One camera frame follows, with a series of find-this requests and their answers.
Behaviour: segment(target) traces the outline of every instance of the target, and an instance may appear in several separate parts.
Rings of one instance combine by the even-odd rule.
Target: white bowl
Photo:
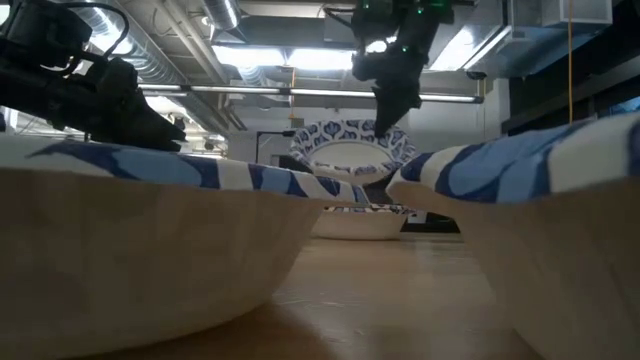
[[[315,237],[342,240],[395,240],[409,216],[396,205],[330,207],[313,227]]]
[[[324,206],[360,192],[238,162],[0,137],[0,358],[113,351],[246,313]]]

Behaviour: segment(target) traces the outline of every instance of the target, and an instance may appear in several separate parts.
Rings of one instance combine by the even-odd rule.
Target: black cable
[[[66,69],[56,71],[55,73],[59,76],[71,75],[74,71],[76,71],[78,65],[80,65],[80,58],[78,56],[74,56],[73,59],[71,59],[71,63]]]
[[[332,7],[324,7],[322,8],[324,11],[331,11],[337,13],[353,13],[356,11],[356,8],[344,9],[344,8],[332,8]]]
[[[107,51],[104,52],[104,57],[108,58],[109,56],[111,56],[111,54],[113,54],[113,52],[116,50],[116,48],[118,47],[118,45],[120,45],[120,43],[122,41],[124,41],[124,39],[127,38],[127,35],[129,35],[129,19],[127,19],[127,15],[125,15],[124,12],[122,12],[120,9],[113,7],[111,5],[107,5],[107,4],[102,4],[102,3],[79,3],[79,2],[72,2],[72,3],[62,3],[60,4],[66,8],[99,8],[99,9],[104,9],[107,11],[111,11],[114,12],[116,14],[118,14],[122,20],[124,21],[124,27],[122,29],[122,32],[120,33],[120,37],[113,43],[113,45],[111,45],[111,47],[109,49],[107,49]]]
[[[349,29],[351,29],[351,23],[346,21],[345,19],[339,17],[338,15],[334,14],[332,10],[329,10],[328,8],[324,8],[324,13],[327,14],[327,16],[329,16],[330,18],[332,18],[333,20],[339,22],[340,24],[348,27]]]

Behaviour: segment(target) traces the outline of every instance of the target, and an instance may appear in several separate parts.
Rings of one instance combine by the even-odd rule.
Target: blue and white bowl
[[[381,180],[416,152],[397,126],[385,137],[374,136],[374,120],[321,121],[298,129],[289,155],[318,176],[366,185]]]

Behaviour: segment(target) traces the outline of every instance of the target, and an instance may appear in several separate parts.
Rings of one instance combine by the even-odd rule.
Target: cable
[[[327,14],[327,16],[329,16],[330,18],[332,18],[333,20],[339,22],[340,24],[348,27],[349,29],[351,29],[351,23],[346,21],[345,19],[339,17],[338,15],[334,14],[331,10],[328,10],[327,8],[323,8],[324,13]]]
[[[337,12],[337,13],[347,13],[347,14],[350,14],[350,13],[353,13],[353,12],[356,11],[355,8],[344,9],[344,8],[331,8],[331,7],[327,7],[327,6],[323,7],[322,9],[324,11],[331,11],[331,12]]]
[[[573,124],[573,0],[569,0],[569,124]]]
[[[108,58],[109,56],[111,56],[111,54],[113,54],[113,52],[116,50],[116,48],[118,47],[118,45],[120,45],[121,42],[124,41],[124,39],[127,38],[127,35],[129,35],[129,19],[127,19],[127,15],[125,15],[124,12],[122,12],[120,9],[113,7],[111,5],[107,5],[107,4],[102,4],[102,3],[80,3],[80,2],[72,2],[72,3],[63,3],[60,4],[68,9],[72,9],[72,8],[98,8],[98,9],[103,9],[103,10],[107,10],[107,11],[111,11],[114,12],[116,14],[118,14],[122,20],[124,21],[124,27],[122,28],[122,32],[120,33],[120,37],[113,43],[113,45],[111,45],[110,48],[107,49],[107,51],[104,52],[104,57]]]
[[[156,14],[158,13],[158,8],[153,9],[153,13],[151,14],[151,26],[153,27],[153,30],[156,31],[156,33],[158,33],[158,36],[163,37],[163,36],[167,36],[167,34],[169,34],[171,32],[171,26],[169,26],[169,28],[166,31],[160,31],[158,29],[158,27],[156,26]]]

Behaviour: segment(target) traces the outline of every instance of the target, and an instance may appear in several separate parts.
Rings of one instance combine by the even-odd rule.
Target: ceiling
[[[203,41],[210,43],[210,29],[202,21],[205,15],[201,8],[201,0],[176,0],[176,2],[190,18],[192,25],[200,32]],[[352,3],[352,0],[342,0],[341,2],[349,4]],[[255,18],[261,20],[273,16],[295,16],[314,20],[314,18],[323,17],[323,13],[320,11],[323,4],[317,1],[251,0],[240,1],[239,3],[244,12],[253,16],[252,24],[258,24],[255,26],[260,26],[260,22],[256,21]],[[160,12],[154,11],[157,6],[156,0],[120,0],[120,4],[126,8],[130,16],[150,35],[151,39],[192,84],[214,83],[171,29],[167,18],[163,17]],[[459,31],[471,15],[472,10],[472,7],[456,7],[456,23],[440,26],[430,53],[432,61],[437,58],[442,49]],[[224,70],[232,83],[241,81],[235,67],[225,65]],[[291,83],[291,73],[288,71],[282,71],[282,69],[276,67],[264,68],[264,71],[271,80],[286,85]],[[469,80],[461,72],[425,72],[421,77],[421,84],[423,92],[447,94],[474,95],[477,88],[476,83]],[[371,83],[356,80],[348,70],[298,70],[296,72],[295,86],[328,90],[369,90]],[[210,105],[217,106],[217,96],[204,94],[204,98],[210,102]],[[256,96],[232,96],[232,104],[237,107],[255,106],[263,109],[290,106],[289,102],[276,102],[265,98],[259,99]],[[294,104],[297,108],[375,109],[374,101],[353,98],[298,97],[295,99]]]

